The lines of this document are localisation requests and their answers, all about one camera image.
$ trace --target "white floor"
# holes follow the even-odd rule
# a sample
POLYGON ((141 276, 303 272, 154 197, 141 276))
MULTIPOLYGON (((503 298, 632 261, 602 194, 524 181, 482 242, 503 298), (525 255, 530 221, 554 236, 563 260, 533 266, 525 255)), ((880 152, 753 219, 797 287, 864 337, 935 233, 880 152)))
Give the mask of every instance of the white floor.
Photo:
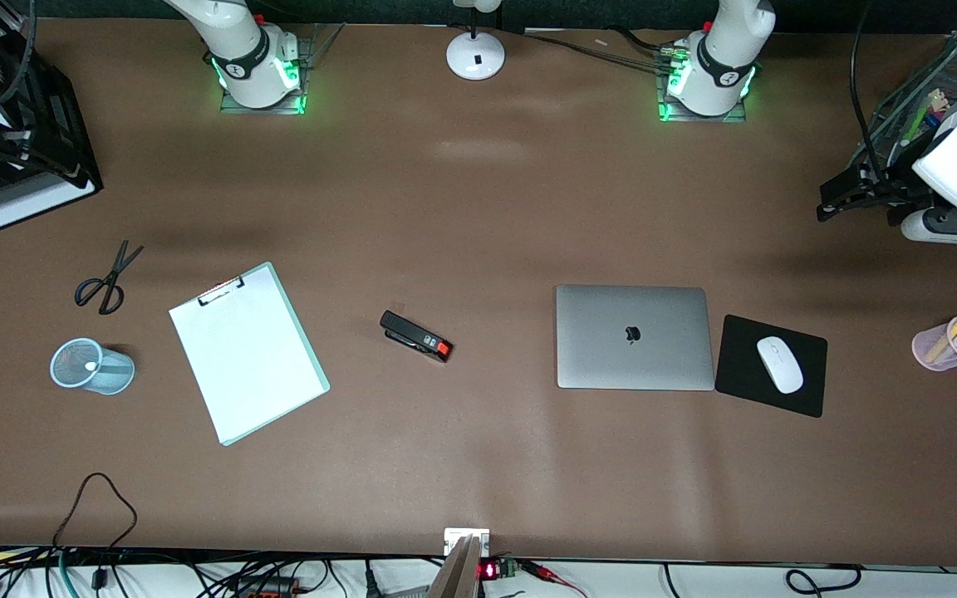
MULTIPOLYGON (((334 561, 334 571, 346 587, 346 595, 330 577, 308 596, 311 598, 364 598, 366 584, 362 561, 334 561)), ((672 598, 662 567, 649 563, 601 563, 601 561, 543 561, 542 564, 559 576, 580 586, 589 598, 672 598)), ((227 575, 240 564, 202 566, 210 574, 227 575)), ((289 567, 282 572, 289 575, 289 567)), ((70 567, 69 577, 80 598, 94 598, 91 573, 95 567, 70 567)), ((372 562, 375 578, 384 594, 427 586, 437 574, 437 567, 419 560, 376 560, 372 562)), ((800 598, 785 584, 789 567, 718 566, 703 564, 671 565, 671 575, 681 598, 800 598)), ((128 565, 118 567, 129 598, 194 598, 202 591, 197 576, 183 565, 128 565)), ((834 586, 850 581, 850 571, 806 569, 820 586, 834 586)), ((309 587, 323 576, 318 561, 297 569, 301 586, 309 587)), ((56 568, 51 571, 51 587, 56 598, 69 598, 56 568)), ((485 583, 487 598, 502 598, 516 591, 525 591, 524 598, 581 598, 569 588, 552 586, 527 574, 485 583)), ((28 572, 10 593, 10 598, 46 597, 45 574, 42 569, 28 572)), ((824 598, 957 598, 957 572, 942 571, 863 571, 858 586, 837 593, 823 593, 824 598)), ((110 575, 109 585, 101 598, 123 598, 110 575)))

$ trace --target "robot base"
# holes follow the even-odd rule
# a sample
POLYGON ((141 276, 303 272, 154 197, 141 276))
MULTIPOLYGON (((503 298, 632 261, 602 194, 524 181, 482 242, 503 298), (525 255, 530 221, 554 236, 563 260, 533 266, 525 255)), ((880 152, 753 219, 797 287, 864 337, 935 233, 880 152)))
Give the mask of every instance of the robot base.
MULTIPOLYGON (((660 103, 660 120, 664 122, 672 120, 688 122, 744 122, 744 98, 737 99, 736 105, 734 105, 728 113, 718 116, 705 116, 687 109, 679 98, 670 94, 671 81, 675 80, 675 84, 680 85, 685 76, 689 75, 690 67, 688 64, 688 56, 690 38, 692 37, 679 39, 675 42, 675 48, 673 48, 675 55, 670 57, 670 74, 667 75, 667 73, 664 72, 656 73, 656 99, 658 103, 660 103)), ((657 53, 656 60, 665 60, 665 58, 657 53)))
POLYGON ((305 103, 308 100, 308 76, 312 68, 312 41, 314 41, 312 37, 297 38, 297 60, 292 63, 297 66, 297 78, 301 80, 301 84, 296 90, 290 91, 276 105, 262 109, 240 105, 227 91, 224 91, 223 98, 220 99, 220 114, 305 114, 305 103))
POLYGON ((721 116, 696 114, 692 112, 692 110, 687 109, 675 96, 668 94, 667 87, 669 79, 670 76, 665 73, 657 73, 656 75, 656 99, 660 102, 660 120, 664 122, 677 120, 688 122, 698 120, 707 122, 744 122, 744 100, 738 101, 732 110, 721 116))

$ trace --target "mouse pad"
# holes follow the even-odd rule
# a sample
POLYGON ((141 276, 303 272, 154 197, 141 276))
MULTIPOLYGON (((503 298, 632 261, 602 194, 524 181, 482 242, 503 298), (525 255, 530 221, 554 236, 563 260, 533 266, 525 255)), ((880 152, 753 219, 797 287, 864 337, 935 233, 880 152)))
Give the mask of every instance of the mouse pad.
POLYGON ((821 417, 828 346, 825 338, 770 326, 768 323, 726 316, 722 323, 722 345, 719 349, 719 368, 714 377, 714 389, 723 395, 821 417), (797 363, 804 375, 804 385, 795 393, 783 395, 778 391, 778 387, 774 386, 774 381, 767 374, 766 366, 763 366, 756 343, 767 336, 781 338, 797 357, 797 363))

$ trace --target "scissors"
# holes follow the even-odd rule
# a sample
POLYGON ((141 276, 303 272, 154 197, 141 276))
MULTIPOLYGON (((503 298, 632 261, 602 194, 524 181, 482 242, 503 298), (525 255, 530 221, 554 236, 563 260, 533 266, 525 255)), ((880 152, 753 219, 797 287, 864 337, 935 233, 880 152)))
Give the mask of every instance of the scissors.
POLYGON ((121 272, 125 271, 125 268, 128 267, 128 264, 134 260, 136 255, 140 254, 140 251, 143 251, 143 246, 140 245, 140 248, 136 249, 134 253, 125 258, 125 253, 128 253, 128 241, 124 241, 120 244, 120 251, 117 251, 117 259, 113 262, 113 269, 110 270, 109 275, 101 279, 101 277, 92 277, 80 283, 80 286, 76 288, 76 305, 83 307, 86 306, 87 302, 91 301, 91 298, 98 294, 98 291, 101 291, 102 287, 106 287, 106 296, 102 298, 102 306, 99 306, 98 313, 103 316, 110 315, 113 311, 117 311, 120 304, 125 302, 125 289, 117 286, 117 277, 120 276, 121 272), (117 303, 114 303, 113 306, 110 306, 110 299, 112 296, 117 296, 117 303))

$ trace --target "green led light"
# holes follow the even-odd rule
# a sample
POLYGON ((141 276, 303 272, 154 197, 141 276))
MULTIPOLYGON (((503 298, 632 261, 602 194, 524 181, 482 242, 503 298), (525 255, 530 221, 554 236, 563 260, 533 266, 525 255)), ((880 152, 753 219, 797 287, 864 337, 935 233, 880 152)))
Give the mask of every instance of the green led light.
POLYGON ((220 71, 220 65, 216 64, 216 58, 209 58, 209 61, 213 63, 213 69, 216 69, 216 78, 220 80, 220 86, 227 90, 228 83, 223 79, 223 71, 220 71))
POLYGON ((292 61, 281 61, 276 58, 273 65, 276 65, 276 71, 280 73, 282 84, 286 85, 288 90, 293 90, 293 88, 297 87, 297 64, 292 63, 292 61))
POLYGON ((748 85, 752 84, 752 78, 755 76, 755 67, 752 67, 752 70, 748 72, 748 75, 744 78, 744 87, 741 87, 741 99, 744 99, 744 96, 748 94, 748 85))
POLYGON ((667 91, 673 96, 681 94, 681 90, 685 87, 685 82, 689 79, 689 73, 691 72, 692 63, 685 61, 685 63, 681 64, 680 68, 676 68, 675 71, 671 72, 670 79, 667 82, 667 91))

